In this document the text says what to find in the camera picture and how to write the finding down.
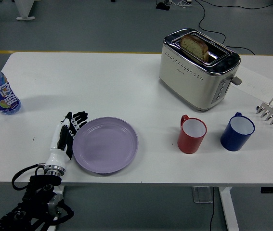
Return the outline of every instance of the bottle label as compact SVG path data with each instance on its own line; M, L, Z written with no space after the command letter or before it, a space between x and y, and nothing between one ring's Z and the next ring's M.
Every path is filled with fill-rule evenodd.
M0 110L8 112L15 109L20 101L10 88L6 76L2 73L0 78Z

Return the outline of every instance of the gray floor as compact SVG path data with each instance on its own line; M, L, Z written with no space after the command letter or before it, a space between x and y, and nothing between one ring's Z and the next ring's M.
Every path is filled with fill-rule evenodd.
M225 34L225 45L273 55L273 5L252 10L199 2L206 10L201 27ZM273 0L208 2L257 8ZM42 0L34 3L30 13L35 20L16 21L15 3L4 0L0 4L0 68L10 56L7 51L161 52L167 34L185 27L199 29L204 15L195 1L192 7L171 6L169 11L155 6L155 0ZM224 40L221 34L204 33ZM215 192L212 230L227 230L217 189ZM23 193L0 185L0 218L21 202ZM232 197L241 231L273 231L273 194L261 194L260 187L241 187L232 189ZM65 189L65 201L75 217L59 226L63 231L209 230L212 214L212 204L195 204L191 188L179 186L70 186Z

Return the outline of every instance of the yellow floor line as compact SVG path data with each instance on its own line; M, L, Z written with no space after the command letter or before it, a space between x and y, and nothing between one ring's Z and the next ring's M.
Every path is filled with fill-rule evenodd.
M124 51L123 52L120 52L120 51L0 51L0 54L13 54L16 52L161 54L161 52L124 52ZM273 56L273 54L261 54L261 55Z
M120 52L120 51L0 51L0 54L16 52L49 52L49 53L124 53L124 54L161 54L161 52Z

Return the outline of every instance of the mug handle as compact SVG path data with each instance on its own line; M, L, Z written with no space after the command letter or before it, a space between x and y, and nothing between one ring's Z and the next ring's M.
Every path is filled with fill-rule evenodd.
M186 120L188 120L188 119L189 119L188 115L183 115L183 116L181 117L180 126L182 126L182 124L184 123L184 121L186 121Z

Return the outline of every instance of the toaster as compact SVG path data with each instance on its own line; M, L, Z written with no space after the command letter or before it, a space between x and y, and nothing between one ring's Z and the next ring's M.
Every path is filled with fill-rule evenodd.
M180 47L184 35L193 35L208 46L208 62ZM206 111L221 102L235 77L240 56L194 29L182 29L163 40L159 77L175 93L198 111Z

